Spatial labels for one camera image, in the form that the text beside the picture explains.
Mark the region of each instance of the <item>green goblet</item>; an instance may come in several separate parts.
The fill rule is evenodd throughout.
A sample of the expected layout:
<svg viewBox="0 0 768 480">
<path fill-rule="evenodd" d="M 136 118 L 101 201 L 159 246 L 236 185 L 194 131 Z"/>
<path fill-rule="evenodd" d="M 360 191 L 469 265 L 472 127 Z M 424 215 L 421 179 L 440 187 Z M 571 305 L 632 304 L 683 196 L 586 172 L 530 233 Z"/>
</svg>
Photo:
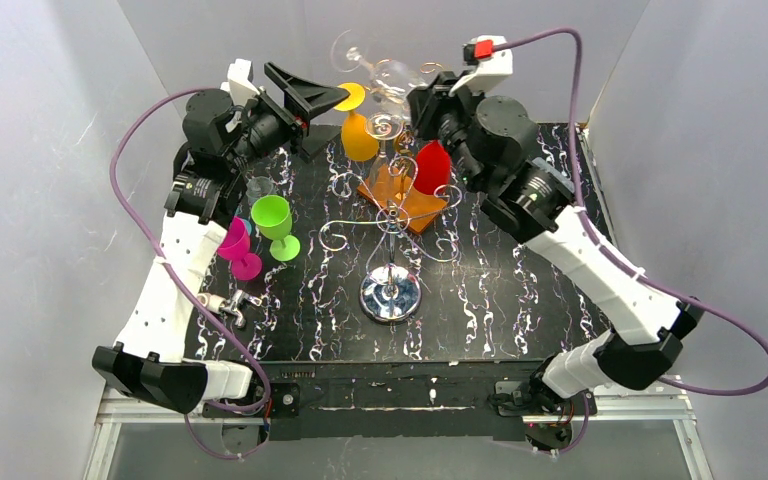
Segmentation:
<svg viewBox="0 0 768 480">
<path fill-rule="evenodd" d="M 272 240 L 269 253 L 279 262 L 296 258 L 302 246 L 299 239 L 290 235 L 293 228 L 293 214 L 290 203 L 278 195 L 260 197 L 252 205 L 252 221 L 260 233 Z"/>
</svg>

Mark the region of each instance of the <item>gray wall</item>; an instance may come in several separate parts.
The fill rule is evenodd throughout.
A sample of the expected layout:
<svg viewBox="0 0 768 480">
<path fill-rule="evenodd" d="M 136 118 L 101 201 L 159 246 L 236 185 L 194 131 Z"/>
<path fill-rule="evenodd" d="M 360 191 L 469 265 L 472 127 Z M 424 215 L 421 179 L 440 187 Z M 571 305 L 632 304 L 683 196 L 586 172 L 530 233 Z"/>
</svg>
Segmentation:
<svg viewBox="0 0 768 480">
<path fill-rule="evenodd" d="M 79 478 L 103 382 L 96 345 L 128 318 L 150 248 L 107 162 L 165 95 L 114 0 L 0 2 L 0 478 Z M 174 109 L 146 124 L 120 178 L 160 225 Z"/>
<path fill-rule="evenodd" d="M 768 338 L 768 2 L 653 0 L 590 125 L 620 247 Z M 767 371 L 757 346 L 710 316 L 681 360 L 695 385 Z M 693 404 L 718 478 L 768 478 L 768 390 Z"/>
<path fill-rule="evenodd" d="M 269 60 L 320 83 L 365 82 L 361 69 L 340 73 L 331 66 L 331 44 L 346 29 L 361 30 L 374 40 L 372 60 L 392 57 L 416 69 L 434 61 L 459 72 L 461 45 L 474 36 L 492 33 L 514 40 L 574 26 L 587 39 L 579 101 L 579 120 L 585 121 L 648 0 L 119 3 L 170 92 L 217 85 L 236 58 L 256 62 L 257 85 L 270 85 L 262 73 Z M 573 54 L 572 40 L 562 37 L 518 49 L 514 76 L 494 94 L 517 98 L 535 119 L 565 120 Z M 322 121 L 341 123 L 343 118 L 332 112 Z"/>
</svg>

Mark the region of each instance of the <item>marble tabletop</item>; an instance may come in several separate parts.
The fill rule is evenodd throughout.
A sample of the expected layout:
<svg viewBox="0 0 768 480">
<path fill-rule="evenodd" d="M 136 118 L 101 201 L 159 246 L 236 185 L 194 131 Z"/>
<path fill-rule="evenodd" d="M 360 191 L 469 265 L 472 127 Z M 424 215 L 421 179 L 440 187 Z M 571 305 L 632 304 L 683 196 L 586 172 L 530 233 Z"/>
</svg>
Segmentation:
<svg viewBox="0 0 768 480">
<path fill-rule="evenodd" d="M 540 127 L 544 158 L 569 176 L 566 136 L 565 124 Z M 580 345 L 608 328 L 601 312 L 572 282 L 496 228 L 479 210 L 479 196 L 471 193 L 465 193 L 458 207 L 443 213 L 421 236 L 412 236 L 437 257 L 451 257 L 455 245 L 454 262 L 435 262 L 410 242 L 399 240 L 396 263 L 408 267 L 422 285 L 422 302 L 414 317 L 395 327 L 368 319 L 360 309 L 358 288 L 381 231 L 374 225 L 346 226 L 340 233 L 348 238 L 348 246 L 339 252 L 323 249 L 317 234 L 329 220 L 374 219 L 376 209 L 354 192 L 357 182 L 332 182 L 349 169 L 363 173 L 371 163 L 350 161 L 337 139 L 310 163 L 280 152 L 251 172 L 270 176 L 276 183 L 275 193 L 289 200 L 292 233 L 301 241 L 302 251 L 289 262 L 277 262 L 269 255 L 270 241 L 255 234 L 253 249 L 264 263 L 261 275 L 253 281 L 237 281 L 228 263 L 217 258 L 202 290 L 227 297 L 242 288 L 262 297 L 261 307 L 246 307 L 247 325 L 237 330 L 256 358 L 296 362 L 539 359 Z M 579 165 L 588 211 L 607 235 L 591 176 L 583 162 Z M 348 198 L 337 195 L 344 188 L 352 189 Z M 241 216 L 247 213 L 244 206 Z M 371 265 L 385 262 L 385 253 L 379 250 Z M 241 358 L 198 312 L 189 325 L 186 355 Z"/>
</svg>

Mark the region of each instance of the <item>round metal base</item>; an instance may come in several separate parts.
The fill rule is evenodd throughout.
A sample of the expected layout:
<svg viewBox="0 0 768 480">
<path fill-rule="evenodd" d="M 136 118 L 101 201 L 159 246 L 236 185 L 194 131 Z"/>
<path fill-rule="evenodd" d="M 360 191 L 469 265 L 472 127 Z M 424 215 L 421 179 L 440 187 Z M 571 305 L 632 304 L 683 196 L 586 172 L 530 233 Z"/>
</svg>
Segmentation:
<svg viewBox="0 0 768 480">
<path fill-rule="evenodd" d="M 372 320 L 398 325 L 419 307 L 420 294 L 419 279 L 408 269 L 385 265 L 369 272 L 361 282 L 360 306 Z"/>
</svg>

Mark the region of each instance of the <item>wine glass base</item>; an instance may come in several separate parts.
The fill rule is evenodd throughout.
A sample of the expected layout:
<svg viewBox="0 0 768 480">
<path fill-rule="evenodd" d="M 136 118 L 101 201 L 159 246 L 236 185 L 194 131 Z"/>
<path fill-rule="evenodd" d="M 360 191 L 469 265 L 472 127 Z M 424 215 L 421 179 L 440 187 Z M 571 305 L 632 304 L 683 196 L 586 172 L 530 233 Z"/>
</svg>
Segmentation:
<svg viewBox="0 0 768 480">
<path fill-rule="evenodd" d="M 360 284 L 360 306 L 374 322 L 399 325 L 419 307 L 422 290 L 419 279 L 404 267 L 392 265 L 369 272 Z"/>
<path fill-rule="evenodd" d="M 231 262 L 231 274 L 244 282 L 257 277 L 262 269 L 263 261 L 253 253 L 247 253 L 242 259 Z"/>
<path fill-rule="evenodd" d="M 301 250 L 301 242 L 292 235 L 287 235 L 281 240 L 274 240 L 269 247 L 269 253 L 272 255 L 272 258 L 279 262 L 289 262 L 296 258 Z"/>
</svg>

